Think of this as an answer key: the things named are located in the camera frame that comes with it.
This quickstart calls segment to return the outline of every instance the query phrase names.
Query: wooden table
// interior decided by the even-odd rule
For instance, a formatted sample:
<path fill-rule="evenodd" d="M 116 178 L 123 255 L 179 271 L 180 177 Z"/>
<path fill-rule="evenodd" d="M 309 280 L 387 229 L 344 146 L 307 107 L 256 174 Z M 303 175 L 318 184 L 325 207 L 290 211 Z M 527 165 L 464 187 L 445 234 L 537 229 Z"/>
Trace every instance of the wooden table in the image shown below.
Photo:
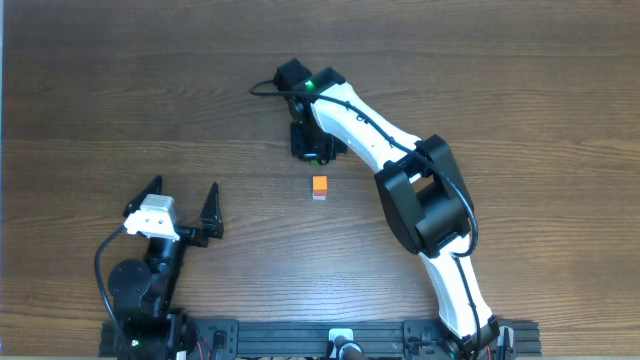
<path fill-rule="evenodd" d="M 188 224 L 220 184 L 224 239 L 188 251 L 177 289 L 191 314 L 437 315 L 366 165 L 292 158 L 284 101 L 247 94 L 294 56 L 451 144 L 495 314 L 540 322 L 547 355 L 640 352 L 637 2 L 7 0 L 5 15 L 3 354 L 97 353 L 93 255 L 156 174 Z M 104 276 L 145 246 L 119 238 Z"/>

